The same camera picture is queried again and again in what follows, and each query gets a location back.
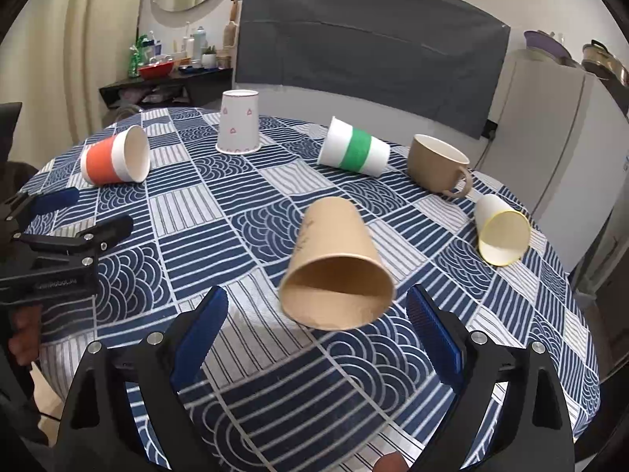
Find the left hand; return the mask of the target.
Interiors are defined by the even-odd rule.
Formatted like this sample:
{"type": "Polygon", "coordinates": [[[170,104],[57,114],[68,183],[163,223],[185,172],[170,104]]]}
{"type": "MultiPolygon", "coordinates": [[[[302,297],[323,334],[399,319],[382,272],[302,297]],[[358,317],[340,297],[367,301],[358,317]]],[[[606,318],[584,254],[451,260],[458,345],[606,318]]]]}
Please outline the left hand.
{"type": "Polygon", "coordinates": [[[12,317],[14,335],[9,350],[19,365],[29,365],[39,359],[41,306],[20,307],[12,317]]]}

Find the right hand thumb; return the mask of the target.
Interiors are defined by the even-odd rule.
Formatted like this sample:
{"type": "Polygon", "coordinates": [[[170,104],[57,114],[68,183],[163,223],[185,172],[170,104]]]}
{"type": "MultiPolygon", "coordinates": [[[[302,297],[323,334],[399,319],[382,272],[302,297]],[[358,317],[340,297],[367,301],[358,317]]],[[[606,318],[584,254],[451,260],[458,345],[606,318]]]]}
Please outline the right hand thumb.
{"type": "Polygon", "coordinates": [[[398,453],[390,453],[382,456],[373,466],[373,472],[407,472],[408,464],[404,457],[398,453]]]}

